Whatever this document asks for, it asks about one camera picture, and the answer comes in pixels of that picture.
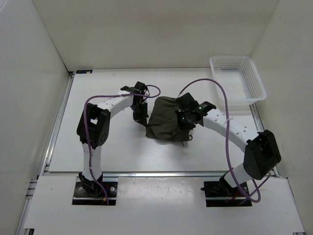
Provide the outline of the olive green shorts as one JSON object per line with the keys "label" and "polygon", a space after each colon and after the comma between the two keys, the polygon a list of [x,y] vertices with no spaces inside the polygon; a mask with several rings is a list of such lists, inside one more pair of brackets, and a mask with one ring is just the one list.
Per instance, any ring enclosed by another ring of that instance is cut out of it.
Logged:
{"label": "olive green shorts", "polygon": [[175,98],[160,96],[156,98],[154,107],[146,127],[146,137],[165,142],[188,142],[193,139],[188,130],[180,130],[176,111],[179,106]]}

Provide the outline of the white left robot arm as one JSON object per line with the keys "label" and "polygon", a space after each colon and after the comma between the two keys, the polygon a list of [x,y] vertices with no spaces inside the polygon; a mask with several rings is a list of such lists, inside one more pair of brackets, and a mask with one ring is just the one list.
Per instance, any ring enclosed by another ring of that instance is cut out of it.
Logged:
{"label": "white left robot arm", "polygon": [[146,127],[149,95],[148,86],[137,82],[133,87],[122,87],[116,95],[105,96],[106,100],[101,103],[85,103],[76,133],[84,152],[84,168],[79,179],[91,196],[106,194],[102,184],[101,149],[108,139],[111,119],[129,107],[134,121]]}

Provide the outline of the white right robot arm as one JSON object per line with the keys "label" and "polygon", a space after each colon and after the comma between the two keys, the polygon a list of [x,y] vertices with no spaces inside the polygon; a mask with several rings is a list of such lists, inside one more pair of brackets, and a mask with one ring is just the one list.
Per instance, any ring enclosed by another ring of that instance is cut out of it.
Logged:
{"label": "white right robot arm", "polygon": [[176,99],[178,127],[192,130],[197,124],[211,129],[232,142],[244,153],[243,163],[233,169],[234,175],[227,172],[220,178],[220,191],[230,196],[242,184],[252,179],[261,180],[278,163],[281,155],[274,134],[251,131],[247,127],[226,118],[215,105],[207,101],[199,104],[190,93]]}

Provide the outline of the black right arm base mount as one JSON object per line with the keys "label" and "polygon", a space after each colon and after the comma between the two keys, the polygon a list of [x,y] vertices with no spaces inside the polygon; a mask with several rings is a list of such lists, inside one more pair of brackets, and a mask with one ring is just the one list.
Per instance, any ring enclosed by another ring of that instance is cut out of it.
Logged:
{"label": "black right arm base mount", "polygon": [[252,206],[237,187],[228,190],[223,188],[220,181],[204,181],[201,190],[204,191],[207,208]]}

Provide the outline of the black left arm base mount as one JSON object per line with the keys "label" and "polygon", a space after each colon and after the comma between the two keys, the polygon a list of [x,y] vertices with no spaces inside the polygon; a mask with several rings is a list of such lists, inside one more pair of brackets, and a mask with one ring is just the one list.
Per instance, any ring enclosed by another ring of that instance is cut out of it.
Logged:
{"label": "black left arm base mount", "polygon": [[76,178],[73,192],[72,205],[90,205],[90,206],[115,206],[118,182],[103,181],[101,176],[97,183],[85,179],[80,172]]}

